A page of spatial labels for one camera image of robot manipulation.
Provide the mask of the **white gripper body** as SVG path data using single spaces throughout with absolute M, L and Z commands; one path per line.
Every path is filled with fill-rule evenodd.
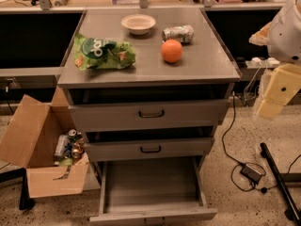
M 301 89 L 301 67 L 287 63 L 272 72 L 264 99 L 275 105 L 286 105 Z

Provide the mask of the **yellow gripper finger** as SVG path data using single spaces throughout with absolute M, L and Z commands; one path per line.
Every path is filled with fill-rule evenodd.
M 273 120 L 284 108 L 284 104 L 275 104 L 271 101 L 258 100 L 256 108 L 256 116 Z

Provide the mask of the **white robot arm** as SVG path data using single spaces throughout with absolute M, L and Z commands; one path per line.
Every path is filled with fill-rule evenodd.
M 262 74 L 253 105 L 253 120 L 269 122 L 301 89 L 301 0 L 288 0 L 249 42 L 266 45 L 269 57 L 280 62 Z

